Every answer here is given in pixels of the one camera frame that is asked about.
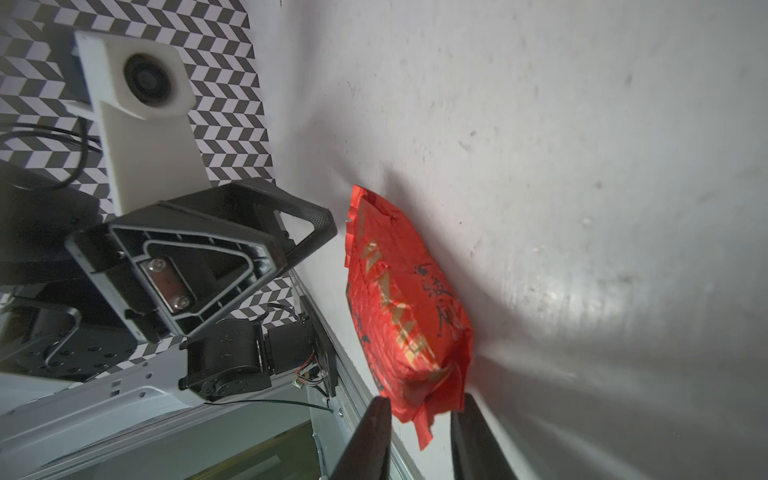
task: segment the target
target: camera lens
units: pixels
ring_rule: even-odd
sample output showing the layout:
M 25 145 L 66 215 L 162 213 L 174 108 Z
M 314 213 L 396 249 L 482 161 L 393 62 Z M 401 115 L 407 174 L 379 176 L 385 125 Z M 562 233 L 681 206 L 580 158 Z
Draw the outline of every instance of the camera lens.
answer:
M 170 97 L 170 79 L 159 61 L 135 54 L 125 62 L 125 81 L 143 104 L 158 105 Z

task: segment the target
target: black cable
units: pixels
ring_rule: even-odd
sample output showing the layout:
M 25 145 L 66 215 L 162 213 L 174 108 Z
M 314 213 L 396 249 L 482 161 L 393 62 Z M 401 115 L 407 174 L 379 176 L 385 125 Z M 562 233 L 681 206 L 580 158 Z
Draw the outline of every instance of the black cable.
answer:
M 333 413 L 333 409 L 329 409 L 328 407 L 324 407 L 324 406 L 320 406 L 320 405 L 314 405 L 312 403 L 294 402 L 293 400 L 269 400 L 269 399 L 235 400 L 234 402 L 226 402 L 226 403 L 205 402 L 203 405 L 217 405 L 217 406 L 221 406 L 221 405 L 234 405 L 235 403 L 255 403 L 255 402 L 289 403 L 290 405 L 300 405 L 300 406 L 310 407 L 312 409 L 327 410 L 327 411 Z
M 26 124 L 23 122 L 9 122 L 9 121 L 0 121 L 0 128 L 33 128 L 35 130 L 50 130 L 50 131 L 57 131 L 60 134 L 67 134 L 72 137 L 77 135 L 72 130 L 67 130 L 65 128 L 58 128 L 58 127 L 49 127 L 48 125 L 37 125 L 37 124 Z M 88 140 L 94 142 L 96 145 L 101 145 L 101 139 L 99 137 L 92 137 L 88 135 Z
M 293 318 L 297 320 L 301 320 L 298 315 L 296 315 L 296 312 L 293 311 L 292 308 L 289 306 L 285 306 L 282 303 L 268 303 L 266 306 L 271 306 L 272 308 L 277 308 L 279 310 L 285 310 L 286 312 L 290 313 Z
M 328 396 L 328 394 L 326 393 L 326 391 L 325 391 L 325 390 L 323 390 L 323 389 L 321 389 L 319 385 L 313 385 L 313 386 L 312 386 L 312 388 L 314 388 L 315 390 L 317 390 L 318 392 L 320 392 L 320 394 L 321 394 L 322 396 L 326 397 L 327 399 L 329 398 L 329 396 Z
M 30 127 L 32 124 L 12 124 L 13 126 L 17 127 Z M 63 128 L 55 128 L 55 127 L 48 127 L 47 125 L 32 125 L 30 128 L 36 128 L 36 130 L 20 130 L 20 131 L 9 131 L 4 134 L 0 134 L 0 144 L 4 144 L 5 142 L 11 140 L 12 138 L 25 138 L 25 137 L 40 137 L 40 138 L 51 138 L 52 140 L 60 141 L 63 144 L 70 144 L 70 145 L 78 145 L 80 147 L 80 160 L 78 161 L 78 166 L 74 169 L 74 172 L 72 174 L 65 178 L 64 180 L 61 180 L 57 184 L 47 186 L 47 187 L 26 187 L 24 185 L 16 185 L 11 184 L 13 187 L 19 188 L 21 190 L 30 190 L 30 191 L 51 191 L 51 190 L 58 190 L 60 188 L 64 188 L 69 186 L 72 182 L 78 179 L 80 175 L 82 175 L 83 170 L 85 170 L 85 164 L 88 161 L 88 151 L 95 152 L 97 154 L 103 154 L 102 151 L 96 147 L 92 147 L 88 144 L 88 141 L 95 137 L 89 137 L 88 136 L 88 126 L 85 123 L 85 119 L 78 117 L 78 126 L 80 128 L 80 140 L 77 141 L 74 138 L 78 136 L 75 132 L 64 130 Z M 65 134 L 57 134 L 57 133 L 49 133 L 47 131 L 43 130 L 50 130 L 50 131 L 63 131 L 68 135 Z

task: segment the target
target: hex bolt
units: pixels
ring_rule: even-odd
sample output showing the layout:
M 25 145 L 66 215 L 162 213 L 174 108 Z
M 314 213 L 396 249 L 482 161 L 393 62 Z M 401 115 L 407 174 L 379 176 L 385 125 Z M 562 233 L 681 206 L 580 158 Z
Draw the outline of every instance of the hex bolt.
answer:
M 170 304 L 175 308 L 176 310 L 184 310 L 189 305 L 192 304 L 192 300 L 190 300 L 190 297 L 186 295 L 179 295 L 175 296 L 173 300 L 171 300 Z
M 149 265 L 147 265 L 147 268 L 151 272 L 160 272 L 162 270 L 165 270 L 165 267 L 168 266 L 168 263 L 161 259 L 161 258 L 153 258 L 149 261 Z

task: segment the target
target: red plastic packaging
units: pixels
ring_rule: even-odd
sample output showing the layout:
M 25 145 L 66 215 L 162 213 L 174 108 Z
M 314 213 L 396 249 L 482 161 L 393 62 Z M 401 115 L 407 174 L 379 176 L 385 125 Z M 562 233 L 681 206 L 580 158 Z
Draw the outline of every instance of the red plastic packaging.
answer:
M 423 450 L 436 414 L 464 409 L 472 325 L 411 222 L 357 185 L 346 226 L 346 296 L 357 336 L 392 413 Z

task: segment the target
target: metal frame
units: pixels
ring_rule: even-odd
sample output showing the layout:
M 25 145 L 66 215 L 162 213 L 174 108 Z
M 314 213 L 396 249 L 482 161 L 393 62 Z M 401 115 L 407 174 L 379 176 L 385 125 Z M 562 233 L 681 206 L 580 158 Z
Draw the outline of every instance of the metal frame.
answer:
M 272 386 L 268 389 L 231 396 L 228 397 L 227 401 L 261 399 L 274 395 L 284 389 L 293 388 L 291 386 L 293 372 L 285 372 L 272 377 L 271 380 Z M 248 404 L 240 403 L 226 407 L 199 405 L 192 409 L 173 412 L 170 415 L 161 415 L 59 458 L 55 462 L 21 477 L 20 480 L 55 480 L 57 478 L 64 478 L 79 470 L 122 455 L 147 443 L 159 441 L 176 432 L 215 419 L 219 415 L 231 412 L 234 409 L 243 408 L 244 406 L 248 406 Z
M 181 392 L 187 353 L 174 347 L 130 369 L 18 406 L 0 416 L 0 471 L 20 478 L 73 450 L 158 415 L 200 405 Z

